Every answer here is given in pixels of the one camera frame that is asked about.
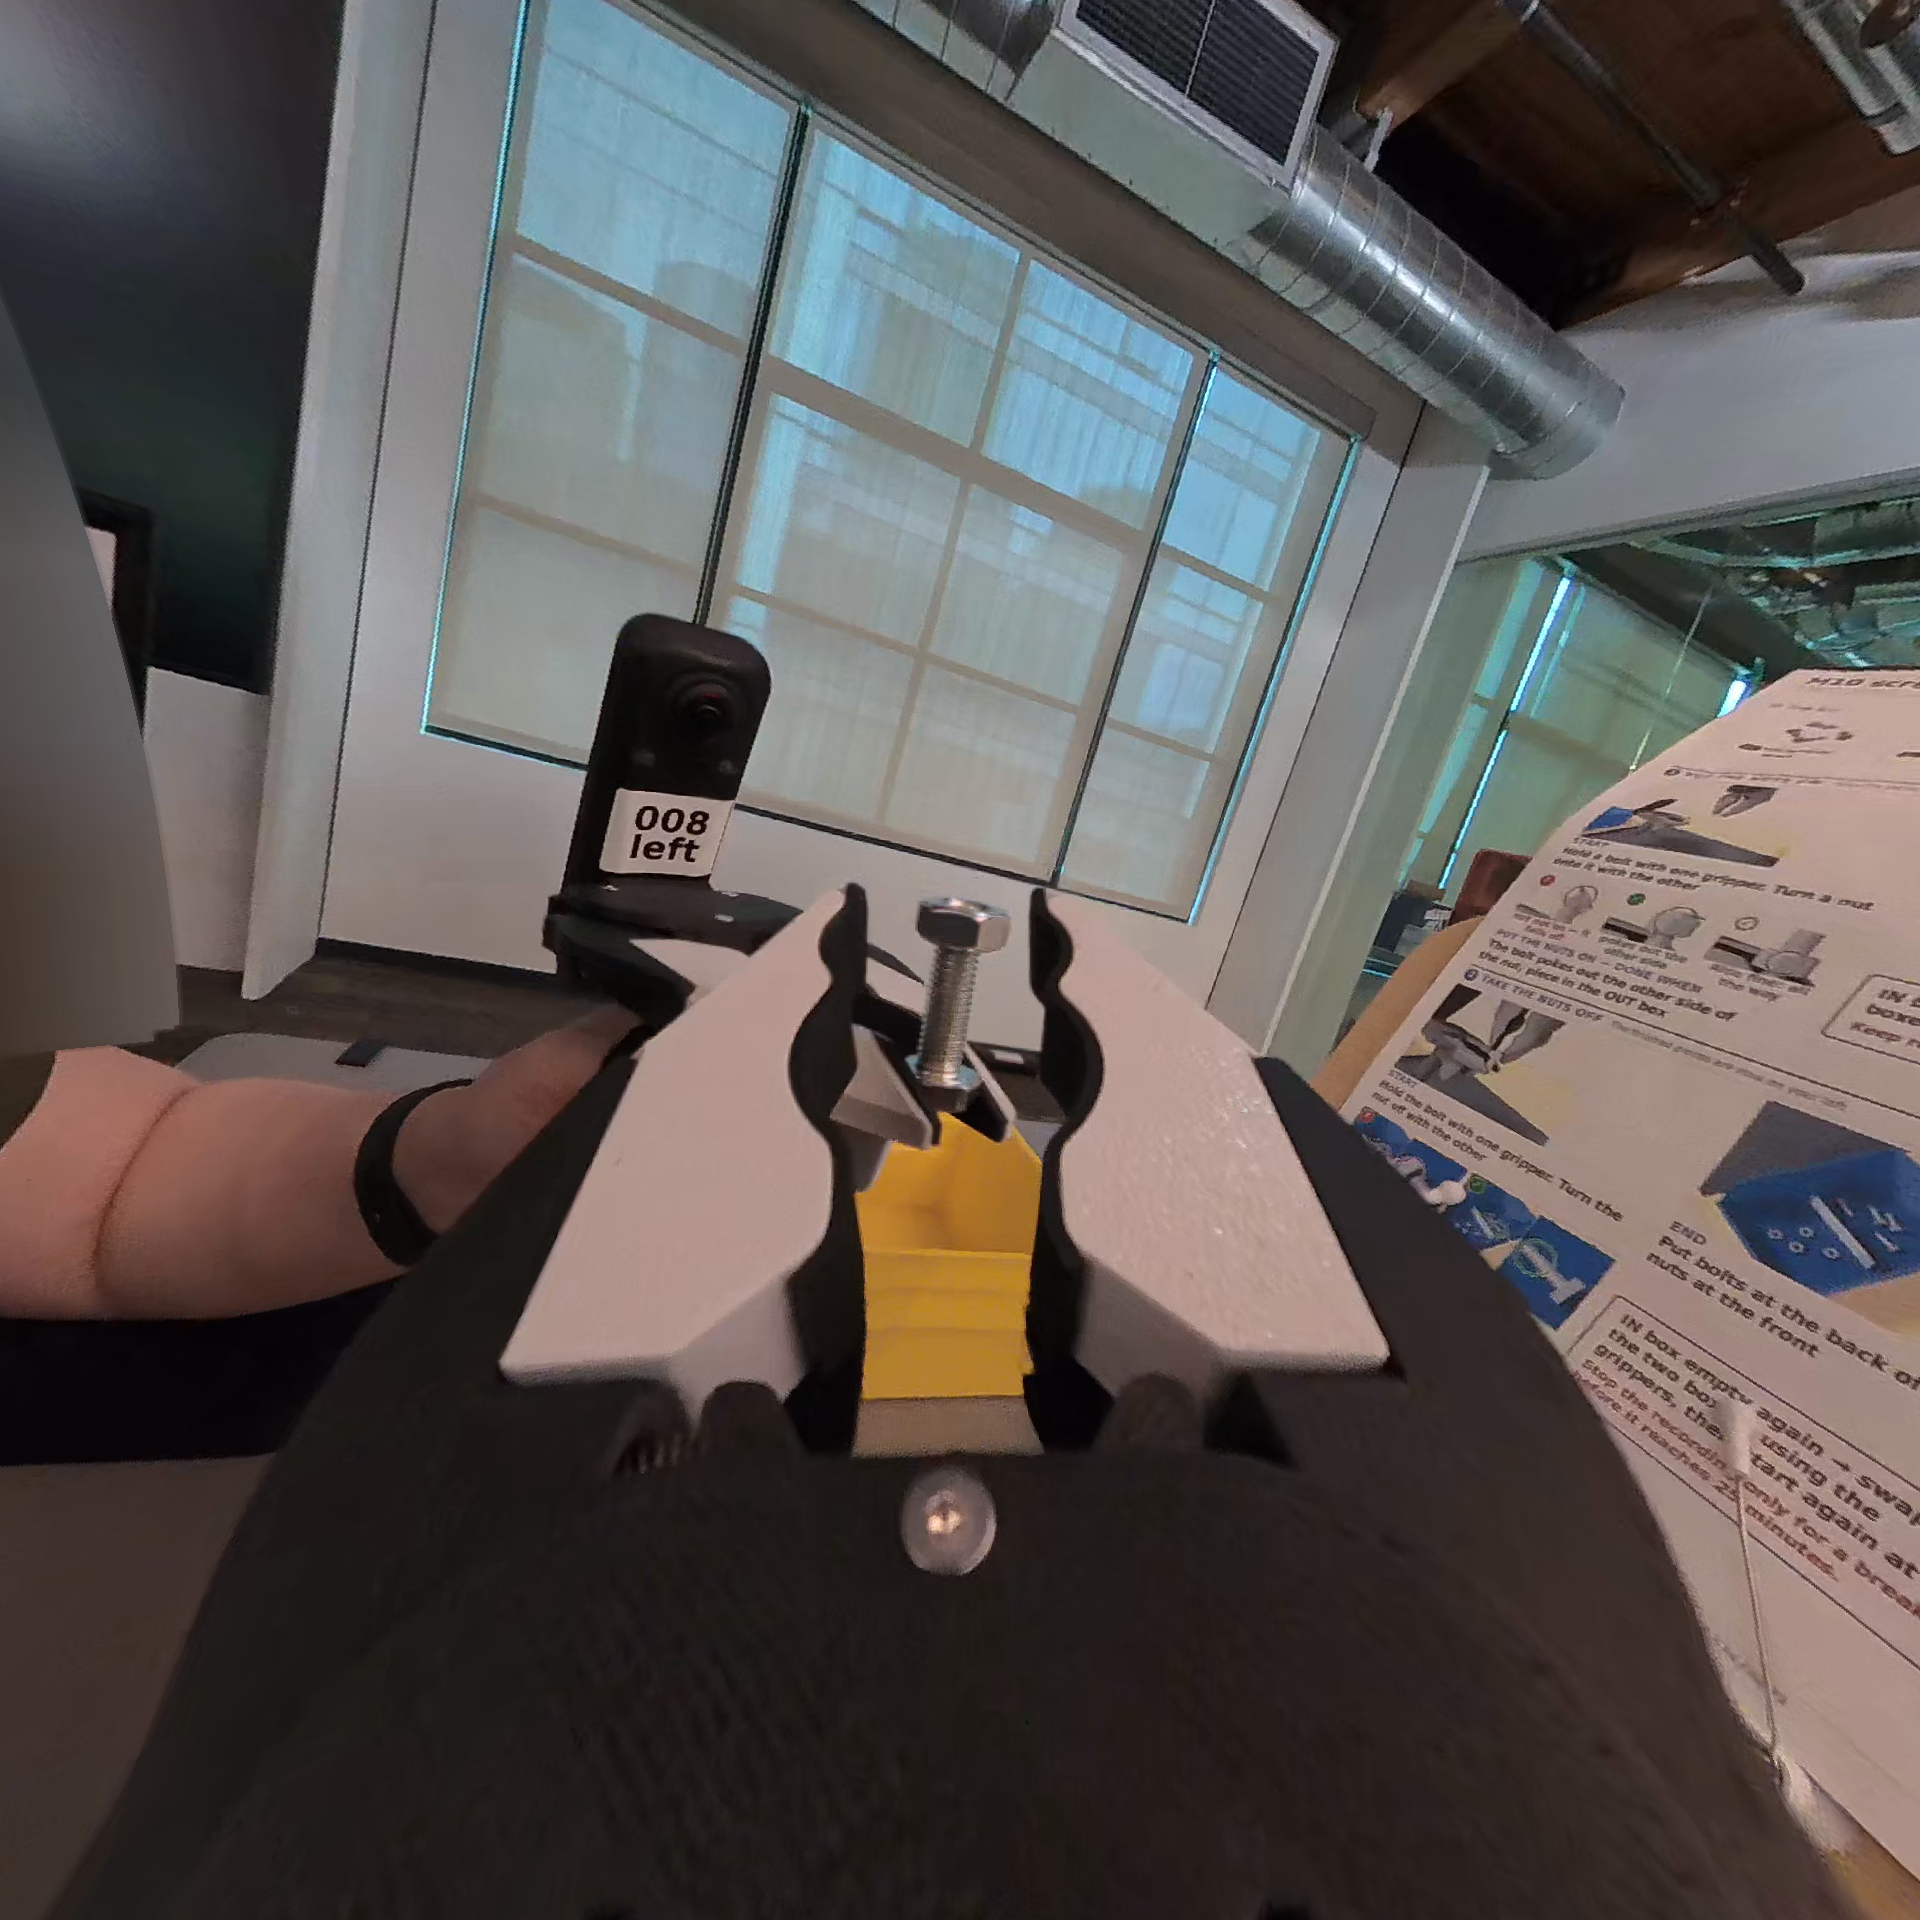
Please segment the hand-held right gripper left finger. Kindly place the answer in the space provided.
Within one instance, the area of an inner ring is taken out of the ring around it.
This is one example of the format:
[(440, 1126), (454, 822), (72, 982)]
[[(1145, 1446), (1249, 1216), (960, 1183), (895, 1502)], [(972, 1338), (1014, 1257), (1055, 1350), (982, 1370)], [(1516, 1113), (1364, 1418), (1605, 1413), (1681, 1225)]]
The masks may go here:
[(644, 1381), (687, 1416), (721, 1384), (766, 1384), (806, 1446), (852, 1448), (865, 1286), (831, 1117), (865, 945), (862, 886), (831, 889), (637, 1049), (500, 1352), (508, 1381)]

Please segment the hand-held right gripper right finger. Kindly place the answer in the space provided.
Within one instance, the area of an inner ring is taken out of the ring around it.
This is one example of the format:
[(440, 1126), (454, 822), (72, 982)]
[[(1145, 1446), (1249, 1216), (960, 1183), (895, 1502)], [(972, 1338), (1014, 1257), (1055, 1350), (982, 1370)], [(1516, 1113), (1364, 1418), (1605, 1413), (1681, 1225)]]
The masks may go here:
[(1266, 1378), (1373, 1378), (1380, 1330), (1248, 1044), (1088, 904), (1026, 913), (1041, 1152), (1024, 1410), (1044, 1452), (1095, 1441), (1169, 1381), (1201, 1422)]

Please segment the silver hex bolt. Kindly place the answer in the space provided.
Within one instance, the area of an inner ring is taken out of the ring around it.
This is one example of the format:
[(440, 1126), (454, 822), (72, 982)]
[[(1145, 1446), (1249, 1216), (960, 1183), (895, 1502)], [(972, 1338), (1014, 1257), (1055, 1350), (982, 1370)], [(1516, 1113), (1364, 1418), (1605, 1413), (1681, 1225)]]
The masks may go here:
[(975, 972), (1005, 945), (1008, 917), (986, 902), (935, 896), (919, 906), (919, 935), (930, 948), (919, 1054), (967, 1047)]

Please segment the yellow bin with black divider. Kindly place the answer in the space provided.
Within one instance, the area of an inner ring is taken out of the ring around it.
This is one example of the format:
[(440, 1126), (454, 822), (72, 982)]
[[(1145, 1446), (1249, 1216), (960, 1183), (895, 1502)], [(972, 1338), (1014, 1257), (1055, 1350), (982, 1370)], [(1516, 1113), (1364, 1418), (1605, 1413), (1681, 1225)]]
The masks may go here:
[(930, 1146), (888, 1146), (855, 1197), (863, 1400), (1021, 1396), (1039, 1188), (1041, 1161), (1020, 1133), (993, 1140), (956, 1114)]

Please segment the person's left forearm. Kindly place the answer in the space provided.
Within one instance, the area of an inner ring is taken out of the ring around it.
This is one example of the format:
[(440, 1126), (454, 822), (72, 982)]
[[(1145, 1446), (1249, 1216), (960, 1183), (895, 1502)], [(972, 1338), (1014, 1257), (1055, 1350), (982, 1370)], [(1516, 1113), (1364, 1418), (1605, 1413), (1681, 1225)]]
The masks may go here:
[(55, 1054), (2, 1150), (2, 1314), (174, 1321), (393, 1280), (351, 1200), (377, 1095), (201, 1084), (119, 1047)]

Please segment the person's left hand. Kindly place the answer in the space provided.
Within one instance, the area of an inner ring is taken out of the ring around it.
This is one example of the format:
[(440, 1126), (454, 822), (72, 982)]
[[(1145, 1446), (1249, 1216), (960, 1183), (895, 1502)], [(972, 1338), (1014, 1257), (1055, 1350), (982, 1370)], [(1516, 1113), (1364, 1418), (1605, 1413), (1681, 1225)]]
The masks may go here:
[(636, 1031), (633, 1015), (601, 1008), (416, 1105), (400, 1126), (390, 1169), (422, 1225), (450, 1230)]

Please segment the instruction sheet on wooden board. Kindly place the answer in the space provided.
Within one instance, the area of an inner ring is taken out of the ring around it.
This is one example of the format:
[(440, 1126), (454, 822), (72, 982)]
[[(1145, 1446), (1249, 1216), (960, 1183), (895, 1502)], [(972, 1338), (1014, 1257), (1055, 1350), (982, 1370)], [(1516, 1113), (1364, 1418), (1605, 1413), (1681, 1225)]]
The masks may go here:
[[(1432, 988), (1432, 980), (1452, 967), (1456, 950), (1473, 936), (1479, 926), (1481, 919), (1464, 919), (1430, 935), (1383, 982), (1367, 1010), (1312, 1073), (1312, 1090), (1325, 1104), (1342, 1109), (1377, 1069), (1386, 1042), (1399, 1036), (1402, 1022)], [(1885, 1847), (1844, 1814), (1824, 1790), (1801, 1777), (1792, 1784), (1792, 1805), (1856, 1914), (1917, 1914), (1914, 1873), (1901, 1868)]]

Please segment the black wrist band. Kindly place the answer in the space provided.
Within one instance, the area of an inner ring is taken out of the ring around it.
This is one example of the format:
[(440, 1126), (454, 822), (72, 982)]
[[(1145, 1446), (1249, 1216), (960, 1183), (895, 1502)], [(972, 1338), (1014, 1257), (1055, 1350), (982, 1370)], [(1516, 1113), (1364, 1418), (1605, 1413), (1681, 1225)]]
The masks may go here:
[(407, 1121), (434, 1096), (466, 1090), (471, 1077), (445, 1079), (410, 1087), (386, 1102), (364, 1132), (351, 1161), (351, 1200), (372, 1246), (386, 1263), (405, 1273), (416, 1268), (438, 1242), (440, 1231), (457, 1222), (473, 1204), (476, 1191), (434, 1188), (434, 1197), (458, 1207), (442, 1207), (434, 1225), (416, 1204), (398, 1172), (400, 1138)]

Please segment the large gridded window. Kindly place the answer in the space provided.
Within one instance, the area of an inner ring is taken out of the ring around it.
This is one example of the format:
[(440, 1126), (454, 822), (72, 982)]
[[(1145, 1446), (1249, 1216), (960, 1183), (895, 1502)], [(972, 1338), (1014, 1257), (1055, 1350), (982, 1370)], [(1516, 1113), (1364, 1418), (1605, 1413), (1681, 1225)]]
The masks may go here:
[(1189, 921), (1352, 436), (636, 5), (532, 5), (502, 164), (424, 728), (582, 765), (706, 617), (756, 806)]

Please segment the printed instruction sheet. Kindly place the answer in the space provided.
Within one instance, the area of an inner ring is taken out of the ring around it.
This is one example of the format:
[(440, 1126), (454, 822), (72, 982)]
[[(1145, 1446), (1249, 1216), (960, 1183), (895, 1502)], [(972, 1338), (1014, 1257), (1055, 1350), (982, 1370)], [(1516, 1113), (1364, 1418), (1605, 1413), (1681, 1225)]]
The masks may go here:
[(1914, 1872), (1917, 673), (1580, 802), (1343, 1104), (1562, 1352), (1738, 1710)]

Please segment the black television screen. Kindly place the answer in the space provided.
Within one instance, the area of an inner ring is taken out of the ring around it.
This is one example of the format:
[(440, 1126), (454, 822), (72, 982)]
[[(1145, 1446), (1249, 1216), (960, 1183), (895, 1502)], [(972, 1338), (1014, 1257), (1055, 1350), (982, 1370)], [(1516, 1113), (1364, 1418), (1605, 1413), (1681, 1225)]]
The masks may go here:
[(150, 660), (266, 690), (344, 6), (4, 1), (2, 279)]

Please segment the white ceiling vent grille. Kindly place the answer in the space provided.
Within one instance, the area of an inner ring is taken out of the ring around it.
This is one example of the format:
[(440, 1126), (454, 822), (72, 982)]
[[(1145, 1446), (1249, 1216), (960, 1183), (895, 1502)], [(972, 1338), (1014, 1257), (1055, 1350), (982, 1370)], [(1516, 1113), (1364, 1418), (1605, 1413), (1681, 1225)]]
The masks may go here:
[(1055, 36), (1186, 130), (1288, 189), (1336, 60), (1292, 1), (1068, 1)]

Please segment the black ceiling pipe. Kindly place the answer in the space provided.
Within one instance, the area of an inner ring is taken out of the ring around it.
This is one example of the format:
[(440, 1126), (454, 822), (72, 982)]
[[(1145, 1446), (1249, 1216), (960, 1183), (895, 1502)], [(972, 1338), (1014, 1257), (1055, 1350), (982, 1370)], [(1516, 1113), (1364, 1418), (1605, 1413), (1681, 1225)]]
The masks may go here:
[(1732, 241), (1735, 255), (1759, 266), (1780, 294), (1798, 296), (1805, 289), (1807, 279), (1783, 247), (1746, 218), (1741, 189), (1719, 181), (1681, 150), (1617, 72), (1574, 36), (1546, 1), (1496, 1), (1496, 6), (1521, 36), (1543, 45), (1546, 56), (1663, 172), (1677, 186), (1693, 229)]

